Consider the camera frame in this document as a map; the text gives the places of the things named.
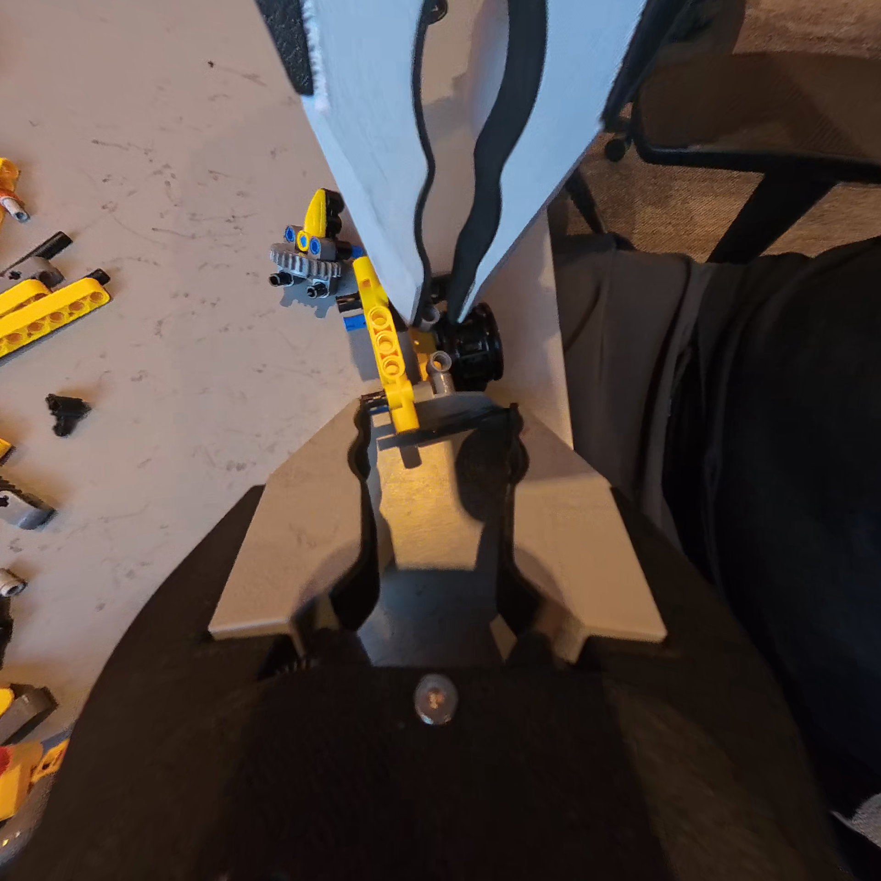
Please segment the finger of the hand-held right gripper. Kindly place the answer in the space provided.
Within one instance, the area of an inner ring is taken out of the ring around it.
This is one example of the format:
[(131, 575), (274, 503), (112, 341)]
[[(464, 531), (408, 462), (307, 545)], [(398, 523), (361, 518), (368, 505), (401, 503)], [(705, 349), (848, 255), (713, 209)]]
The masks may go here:
[(505, 2), (498, 90), (473, 152), (448, 313), (462, 322), (599, 131), (646, 2)]
[(423, 53), (437, 2), (301, 2), (326, 162), (389, 300), (409, 325), (431, 286), (423, 226), (435, 162), (423, 111)]

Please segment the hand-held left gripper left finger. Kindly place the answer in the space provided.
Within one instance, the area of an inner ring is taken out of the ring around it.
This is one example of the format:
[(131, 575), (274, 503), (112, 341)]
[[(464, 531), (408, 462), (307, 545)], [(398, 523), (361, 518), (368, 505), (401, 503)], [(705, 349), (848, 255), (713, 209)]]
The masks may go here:
[(324, 631), (357, 633), (380, 597), (368, 489), (371, 417), (348, 403), (267, 478), (208, 630), (285, 635), (300, 655)]

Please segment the black office chair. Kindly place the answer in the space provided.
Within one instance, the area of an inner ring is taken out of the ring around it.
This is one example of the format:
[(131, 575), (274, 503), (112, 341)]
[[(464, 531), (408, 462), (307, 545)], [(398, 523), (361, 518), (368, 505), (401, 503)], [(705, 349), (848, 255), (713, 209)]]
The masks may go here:
[(838, 185), (879, 192), (866, 95), (645, 85), (565, 182), (554, 234), (746, 262)]

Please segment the grey gear brick assembly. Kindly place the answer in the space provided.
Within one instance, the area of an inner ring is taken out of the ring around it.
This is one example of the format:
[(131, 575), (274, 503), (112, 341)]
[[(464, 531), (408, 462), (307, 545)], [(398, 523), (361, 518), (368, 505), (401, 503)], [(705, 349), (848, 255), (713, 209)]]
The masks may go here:
[(267, 278), (271, 286), (302, 289), (309, 300), (353, 290), (353, 262), (364, 257), (365, 250), (341, 237), (344, 210), (340, 193), (329, 189), (315, 192), (303, 223), (286, 226), (282, 241), (269, 248), (274, 265)]

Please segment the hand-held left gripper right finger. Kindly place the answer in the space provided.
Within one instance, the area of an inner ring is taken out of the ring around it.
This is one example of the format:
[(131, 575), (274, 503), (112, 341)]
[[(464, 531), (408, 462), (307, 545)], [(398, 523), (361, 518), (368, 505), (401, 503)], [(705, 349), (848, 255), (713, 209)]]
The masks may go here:
[(593, 636), (661, 644), (667, 628), (608, 481), (531, 412), (504, 411), (495, 641), (528, 635), (575, 663)]

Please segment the small black connector brick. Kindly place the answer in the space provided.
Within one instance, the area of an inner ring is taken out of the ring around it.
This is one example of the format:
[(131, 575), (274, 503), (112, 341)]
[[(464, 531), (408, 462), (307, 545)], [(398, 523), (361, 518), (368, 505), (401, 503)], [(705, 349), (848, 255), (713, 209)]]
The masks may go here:
[(82, 398), (53, 392), (46, 395), (45, 402), (53, 419), (51, 430), (57, 437), (68, 437), (92, 410)]

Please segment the grey desk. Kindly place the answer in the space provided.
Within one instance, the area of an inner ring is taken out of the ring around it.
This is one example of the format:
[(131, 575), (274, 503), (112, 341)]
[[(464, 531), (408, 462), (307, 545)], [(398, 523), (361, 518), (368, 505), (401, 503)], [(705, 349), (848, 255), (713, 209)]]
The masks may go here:
[[(57, 511), (2, 523), (4, 681), (68, 729), (122, 634), (252, 488), (360, 390), (338, 318), (269, 287), (268, 247), (330, 180), (254, 2), (2, 2), (2, 156), (112, 300), (2, 361), (3, 474)], [(46, 395), (91, 412), (56, 436)]]

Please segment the pile of toy building bricks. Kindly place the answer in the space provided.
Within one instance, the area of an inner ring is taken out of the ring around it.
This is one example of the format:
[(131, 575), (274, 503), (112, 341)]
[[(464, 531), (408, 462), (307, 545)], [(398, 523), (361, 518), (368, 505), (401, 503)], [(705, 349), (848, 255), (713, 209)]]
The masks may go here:
[[(24, 223), (29, 214), (17, 192), (20, 171), (6, 157), (1, 159), (2, 225), (4, 217)], [(1, 357), (2, 361), (52, 335), (111, 301), (109, 276), (97, 268), (82, 279), (67, 282), (53, 263), (70, 247), (72, 239), (59, 231), (44, 239), (1, 274)], [(57, 437), (68, 437), (90, 413), (84, 399), (50, 392), (46, 406)], [(56, 510), (44, 499), (17, 486), (2, 475), (2, 522), (21, 531), (34, 531), (48, 523)], [(7, 602), (27, 587), (27, 581), (2, 566), (2, 663), (5, 642), (11, 631), (6, 615)], [(2, 827), (27, 804), (36, 800), (34, 790), (43, 795), (48, 780), (58, 772), (68, 741), (48, 749), (26, 735), (56, 709), (57, 701), (45, 688), (5, 686), (1, 698), (1, 821)]]

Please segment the long yellow holed beam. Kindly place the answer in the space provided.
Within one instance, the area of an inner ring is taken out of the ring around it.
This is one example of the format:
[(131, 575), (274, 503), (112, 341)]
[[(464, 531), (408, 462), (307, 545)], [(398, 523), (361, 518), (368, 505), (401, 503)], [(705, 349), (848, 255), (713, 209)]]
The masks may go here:
[(1, 359), (82, 319), (111, 301), (97, 279), (83, 278), (56, 290), (27, 280), (1, 293)]

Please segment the yellow black wheel brick assembly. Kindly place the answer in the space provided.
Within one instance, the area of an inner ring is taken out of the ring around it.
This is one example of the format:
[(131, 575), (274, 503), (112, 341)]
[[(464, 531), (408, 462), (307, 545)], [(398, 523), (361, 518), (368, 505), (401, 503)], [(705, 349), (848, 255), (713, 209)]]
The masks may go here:
[(415, 327), (404, 329), (363, 249), (353, 248), (340, 267), (348, 286), (337, 291), (338, 309), (348, 330), (366, 333), (380, 385), (355, 408), (357, 435), (348, 454), (352, 471), (362, 478), (369, 474), (371, 417), (381, 413), (389, 416), (392, 435), (406, 445), (487, 428), (508, 450), (522, 419), (516, 406), (503, 408), (487, 395), (503, 368), (492, 311), (480, 305), (454, 325), (446, 309), (429, 301)]

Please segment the grey toothed rack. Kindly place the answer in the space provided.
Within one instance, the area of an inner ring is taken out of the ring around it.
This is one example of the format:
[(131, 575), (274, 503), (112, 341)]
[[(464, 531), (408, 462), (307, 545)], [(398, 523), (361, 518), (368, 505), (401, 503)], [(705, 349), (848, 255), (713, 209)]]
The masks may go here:
[(21, 529), (31, 531), (46, 523), (56, 512), (53, 506), (37, 495), (1, 477), (1, 519), (3, 522)]
[(40, 281), (50, 290), (58, 288), (65, 278), (52, 261), (72, 243), (71, 237), (61, 231), (40, 242), (37, 247), (1, 270), (1, 292), (27, 280)]

